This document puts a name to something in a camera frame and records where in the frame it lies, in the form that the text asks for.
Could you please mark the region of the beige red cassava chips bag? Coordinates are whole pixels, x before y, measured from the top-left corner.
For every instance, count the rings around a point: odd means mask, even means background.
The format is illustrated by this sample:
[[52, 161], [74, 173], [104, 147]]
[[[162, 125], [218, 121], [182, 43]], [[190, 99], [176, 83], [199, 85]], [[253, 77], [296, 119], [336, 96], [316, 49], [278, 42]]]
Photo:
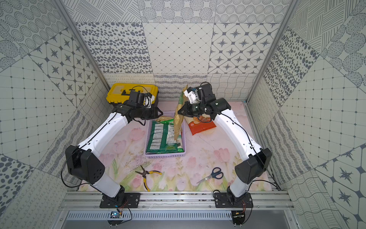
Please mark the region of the beige red cassava chips bag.
[[192, 135], [216, 128], [215, 123], [208, 114], [203, 114], [198, 117], [184, 117]]

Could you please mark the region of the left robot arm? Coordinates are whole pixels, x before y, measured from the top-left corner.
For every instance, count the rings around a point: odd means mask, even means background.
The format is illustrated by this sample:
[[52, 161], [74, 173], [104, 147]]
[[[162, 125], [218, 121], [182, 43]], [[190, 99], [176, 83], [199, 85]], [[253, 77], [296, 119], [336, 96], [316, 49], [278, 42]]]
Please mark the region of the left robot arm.
[[150, 92], [131, 90], [129, 98], [112, 109], [107, 119], [77, 146], [68, 146], [64, 167], [70, 175], [84, 180], [104, 196], [120, 203], [124, 187], [117, 184], [105, 171], [100, 156], [110, 140], [131, 121], [146, 121], [163, 115], [157, 96]]

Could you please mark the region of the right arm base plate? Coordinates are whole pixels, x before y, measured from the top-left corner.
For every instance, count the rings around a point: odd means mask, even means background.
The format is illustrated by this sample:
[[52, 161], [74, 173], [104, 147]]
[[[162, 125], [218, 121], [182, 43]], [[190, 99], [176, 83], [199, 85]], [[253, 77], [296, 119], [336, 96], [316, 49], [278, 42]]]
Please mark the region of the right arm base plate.
[[226, 192], [213, 192], [213, 198], [215, 207], [218, 209], [222, 208], [252, 208], [253, 200], [250, 193], [245, 193], [241, 197], [237, 198], [231, 193]]

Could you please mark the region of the gold foil chips bag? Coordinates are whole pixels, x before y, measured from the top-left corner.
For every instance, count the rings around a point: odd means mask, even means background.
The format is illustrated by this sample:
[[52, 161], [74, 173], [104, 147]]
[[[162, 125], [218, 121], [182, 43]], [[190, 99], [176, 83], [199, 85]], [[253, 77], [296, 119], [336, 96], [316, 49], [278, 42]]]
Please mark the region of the gold foil chips bag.
[[184, 106], [185, 102], [188, 100], [188, 98], [184, 95], [184, 91], [188, 89], [188, 85], [186, 85], [183, 90], [181, 91], [178, 105], [175, 110], [174, 119], [173, 119], [173, 128], [174, 128], [174, 140], [177, 141], [178, 136], [181, 133], [181, 126], [182, 122], [184, 120], [184, 116], [178, 114], [178, 111]]

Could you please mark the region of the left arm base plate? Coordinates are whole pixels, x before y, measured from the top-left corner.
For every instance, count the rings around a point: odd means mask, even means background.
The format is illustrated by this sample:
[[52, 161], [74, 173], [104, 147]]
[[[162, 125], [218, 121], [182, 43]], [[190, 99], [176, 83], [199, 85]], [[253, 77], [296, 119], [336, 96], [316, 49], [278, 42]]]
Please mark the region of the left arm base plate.
[[112, 198], [103, 193], [100, 203], [101, 209], [127, 207], [131, 209], [138, 208], [141, 193], [118, 193]]

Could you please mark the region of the dark green striped snack bag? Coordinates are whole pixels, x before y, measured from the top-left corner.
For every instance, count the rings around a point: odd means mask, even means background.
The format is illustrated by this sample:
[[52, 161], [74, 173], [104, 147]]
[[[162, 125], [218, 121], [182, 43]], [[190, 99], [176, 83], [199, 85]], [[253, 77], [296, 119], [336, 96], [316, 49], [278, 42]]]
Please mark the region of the dark green striped snack bag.
[[182, 136], [180, 134], [175, 141], [173, 124], [161, 124], [153, 120], [145, 152], [148, 155], [184, 153]]

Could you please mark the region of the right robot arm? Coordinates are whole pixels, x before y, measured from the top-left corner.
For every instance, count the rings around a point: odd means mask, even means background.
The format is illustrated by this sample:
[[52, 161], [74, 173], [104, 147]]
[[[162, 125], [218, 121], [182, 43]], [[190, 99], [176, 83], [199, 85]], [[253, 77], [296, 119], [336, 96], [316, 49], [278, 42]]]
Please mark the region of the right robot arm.
[[208, 82], [203, 82], [195, 88], [187, 88], [184, 90], [184, 96], [188, 100], [178, 110], [178, 114], [197, 118], [203, 114], [209, 115], [238, 150], [242, 163], [234, 168], [236, 178], [227, 189], [227, 198], [233, 203], [241, 200], [253, 180], [267, 170], [272, 152], [268, 148], [263, 149], [254, 141], [237, 120], [229, 103], [224, 98], [215, 97]]

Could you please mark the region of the red gold chips bag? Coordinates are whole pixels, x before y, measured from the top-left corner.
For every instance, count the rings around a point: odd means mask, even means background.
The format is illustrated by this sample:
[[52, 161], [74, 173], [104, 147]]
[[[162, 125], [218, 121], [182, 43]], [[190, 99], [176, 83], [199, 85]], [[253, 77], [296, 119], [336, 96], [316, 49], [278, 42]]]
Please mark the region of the red gold chips bag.
[[174, 118], [169, 116], [160, 116], [155, 121], [161, 124], [173, 124]]

